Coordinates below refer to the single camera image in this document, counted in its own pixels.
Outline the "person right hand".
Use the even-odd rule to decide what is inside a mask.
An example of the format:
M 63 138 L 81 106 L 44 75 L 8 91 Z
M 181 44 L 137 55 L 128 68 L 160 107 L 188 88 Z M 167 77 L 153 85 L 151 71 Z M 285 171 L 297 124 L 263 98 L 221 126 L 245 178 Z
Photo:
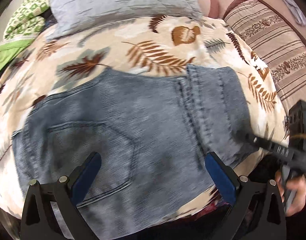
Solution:
M 284 187 L 282 186 L 282 175 L 280 171 L 275 173 L 275 181 L 281 196 L 282 201 L 284 202 Z M 296 177 L 291 180 L 288 180 L 286 188 L 290 191 L 296 191 L 295 197 L 285 211 L 285 216 L 290 217 L 298 212 L 300 212 L 306 204 L 306 178 L 304 176 Z

